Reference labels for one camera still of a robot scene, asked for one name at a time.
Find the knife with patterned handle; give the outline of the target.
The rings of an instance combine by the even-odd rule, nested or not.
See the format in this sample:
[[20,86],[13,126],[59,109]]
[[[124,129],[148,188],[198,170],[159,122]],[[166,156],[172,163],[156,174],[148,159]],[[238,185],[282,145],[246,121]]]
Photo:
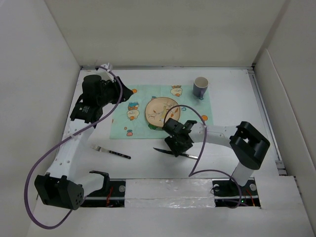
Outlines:
[[[159,149],[159,148],[154,148],[154,150],[156,150],[156,151],[158,151],[158,152],[161,152],[161,153],[164,153],[164,154],[173,155],[173,156],[175,156],[175,157],[178,157],[178,156],[174,155],[172,151],[168,151],[168,150],[164,150],[164,149]],[[198,159],[197,156],[193,156],[193,155],[189,155],[189,154],[184,154],[184,153],[180,154],[179,156],[186,157],[186,158],[191,158],[191,159],[195,159],[195,160]]]

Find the round bird pattern plate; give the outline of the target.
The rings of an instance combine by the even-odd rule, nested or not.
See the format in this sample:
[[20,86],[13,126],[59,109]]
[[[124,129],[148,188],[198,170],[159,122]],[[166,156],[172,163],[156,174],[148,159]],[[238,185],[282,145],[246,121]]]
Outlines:
[[145,108],[146,121],[156,127],[163,127],[163,122],[172,118],[176,121],[181,116],[178,103],[172,98],[157,97],[152,99]]

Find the green cartoon print cloth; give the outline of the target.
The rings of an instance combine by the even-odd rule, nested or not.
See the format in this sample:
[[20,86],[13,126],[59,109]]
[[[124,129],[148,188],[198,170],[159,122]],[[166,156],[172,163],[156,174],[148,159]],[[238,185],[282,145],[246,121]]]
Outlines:
[[207,125],[213,124],[213,115],[209,95],[206,92],[203,100],[193,95],[190,85],[131,85],[133,95],[114,111],[112,119],[111,139],[163,139],[167,134],[161,127],[149,124],[145,118],[147,104],[157,97],[168,97],[175,100],[180,108],[179,122],[187,120],[201,122],[200,118],[187,107],[195,109]]

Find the fork with black handle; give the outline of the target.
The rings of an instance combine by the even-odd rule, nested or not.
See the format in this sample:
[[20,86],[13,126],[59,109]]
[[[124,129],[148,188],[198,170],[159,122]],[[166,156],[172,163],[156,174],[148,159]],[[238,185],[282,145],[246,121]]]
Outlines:
[[103,147],[100,147],[100,146],[97,146],[97,145],[94,145],[94,144],[92,144],[90,147],[92,149],[98,151],[98,152],[110,153],[110,154],[115,155],[115,156],[119,156],[119,157],[126,158],[126,159],[131,159],[131,156],[128,156],[128,155],[125,155],[125,154],[122,154],[122,153],[118,153],[118,152],[115,152],[115,151],[112,151],[112,150],[108,150],[108,149],[105,149]]

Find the purple mug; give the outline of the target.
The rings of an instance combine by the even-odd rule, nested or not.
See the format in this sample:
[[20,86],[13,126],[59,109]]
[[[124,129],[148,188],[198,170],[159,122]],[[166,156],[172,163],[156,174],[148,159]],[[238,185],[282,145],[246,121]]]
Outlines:
[[200,100],[203,100],[204,94],[208,89],[209,82],[204,77],[198,77],[194,80],[193,95]]

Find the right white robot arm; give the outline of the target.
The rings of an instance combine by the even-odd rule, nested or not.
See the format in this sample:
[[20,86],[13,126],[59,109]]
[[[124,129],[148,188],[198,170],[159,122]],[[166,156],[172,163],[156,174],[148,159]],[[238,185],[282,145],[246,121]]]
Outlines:
[[186,152],[194,143],[205,142],[232,149],[238,164],[228,188],[235,195],[246,189],[248,179],[255,170],[260,169],[270,147],[268,139],[247,121],[236,126],[206,126],[195,120],[182,124],[170,118],[162,129],[168,134],[165,143],[175,157]]

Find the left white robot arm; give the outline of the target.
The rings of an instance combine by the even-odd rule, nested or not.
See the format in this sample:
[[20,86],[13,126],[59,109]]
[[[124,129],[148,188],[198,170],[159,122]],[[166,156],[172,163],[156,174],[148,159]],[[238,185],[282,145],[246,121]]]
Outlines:
[[119,77],[103,80],[100,75],[88,75],[70,115],[69,141],[60,146],[54,162],[45,175],[35,178],[35,188],[43,204],[76,210],[91,193],[100,196],[110,191],[109,174],[90,171],[77,179],[77,163],[86,142],[100,121],[103,107],[127,101],[133,92]]

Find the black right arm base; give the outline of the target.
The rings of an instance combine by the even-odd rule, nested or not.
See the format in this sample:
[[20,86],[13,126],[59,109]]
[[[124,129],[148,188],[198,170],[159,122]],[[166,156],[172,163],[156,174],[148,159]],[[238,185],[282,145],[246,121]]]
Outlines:
[[230,179],[213,179],[210,192],[214,195],[215,207],[236,207],[239,199],[241,207],[260,207],[257,185],[254,179],[249,179],[245,186],[237,185]]

